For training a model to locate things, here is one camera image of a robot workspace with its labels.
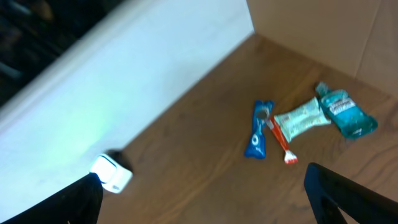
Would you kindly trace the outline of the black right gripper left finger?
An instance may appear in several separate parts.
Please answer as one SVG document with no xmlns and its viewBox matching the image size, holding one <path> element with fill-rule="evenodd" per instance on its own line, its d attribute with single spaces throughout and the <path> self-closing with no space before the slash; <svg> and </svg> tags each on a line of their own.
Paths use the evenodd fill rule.
<svg viewBox="0 0 398 224">
<path fill-rule="evenodd" d="M 86 176 L 30 209 L 8 219 L 7 224 L 96 224 L 103 201 L 97 174 Z"/>
</svg>

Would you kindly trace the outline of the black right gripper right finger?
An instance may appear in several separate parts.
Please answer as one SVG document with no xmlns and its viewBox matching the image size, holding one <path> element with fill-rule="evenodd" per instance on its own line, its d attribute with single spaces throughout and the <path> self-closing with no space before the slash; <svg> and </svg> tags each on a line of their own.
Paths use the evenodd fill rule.
<svg viewBox="0 0 398 224">
<path fill-rule="evenodd" d="M 317 223 L 346 223 L 341 211 L 358 223 L 397 223 L 397 202 L 320 164 L 309 163 L 304 187 Z"/>
</svg>

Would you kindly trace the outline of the red coffee stick sachet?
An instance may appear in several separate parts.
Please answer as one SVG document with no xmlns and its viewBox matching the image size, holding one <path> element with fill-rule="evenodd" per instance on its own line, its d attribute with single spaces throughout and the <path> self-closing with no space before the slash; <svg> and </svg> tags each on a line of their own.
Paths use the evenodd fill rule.
<svg viewBox="0 0 398 224">
<path fill-rule="evenodd" d="M 281 130 L 279 124 L 276 122 L 276 120 L 273 116 L 271 116 L 268 119 L 267 125 L 285 152 L 284 162 L 286 164 L 297 163 L 298 162 L 297 156 L 289 149 L 289 144 L 288 144 L 284 134 L 282 133 L 282 130 Z"/>
</svg>

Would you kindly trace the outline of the blue mouthwash bottle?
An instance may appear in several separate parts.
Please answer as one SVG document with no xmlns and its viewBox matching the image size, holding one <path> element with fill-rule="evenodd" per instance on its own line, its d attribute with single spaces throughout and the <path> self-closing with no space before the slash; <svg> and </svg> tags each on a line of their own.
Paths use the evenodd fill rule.
<svg viewBox="0 0 398 224">
<path fill-rule="evenodd" d="M 358 139 L 372 133 L 378 127 L 377 121 L 366 114 L 345 90 L 332 90 L 320 82 L 315 91 L 324 113 L 336 124 L 346 139 Z"/>
</svg>

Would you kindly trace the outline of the white green wipes pack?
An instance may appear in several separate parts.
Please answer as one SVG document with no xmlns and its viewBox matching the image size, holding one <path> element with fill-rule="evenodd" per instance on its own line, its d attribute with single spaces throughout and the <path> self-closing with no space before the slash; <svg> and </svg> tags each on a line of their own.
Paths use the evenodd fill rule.
<svg viewBox="0 0 398 224">
<path fill-rule="evenodd" d="M 290 143 L 294 137 L 312 127 L 331 124 L 331 121 L 324 115 L 316 97 L 293 111 L 275 115 L 274 119 L 280 126 L 288 143 Z"/>
</svg>

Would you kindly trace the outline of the blue Oreo cookie pack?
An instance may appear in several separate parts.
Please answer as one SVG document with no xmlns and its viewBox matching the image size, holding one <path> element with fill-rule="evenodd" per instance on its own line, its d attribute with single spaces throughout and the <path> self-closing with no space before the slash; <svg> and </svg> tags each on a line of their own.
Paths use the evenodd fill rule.
<svg viewBox="0 0 398 224">
<path fill-rule="evenodd" d="M 267 126 L 267 121 L 271 115 L 273 107 L 274 102 L 272 100 L 255 101 L 254 111 L 252 114 L 252 133 L 244 152 L 245 157 L 255 159 L 266 158 L 266 138 L 262 130 Z"/>
</svg>

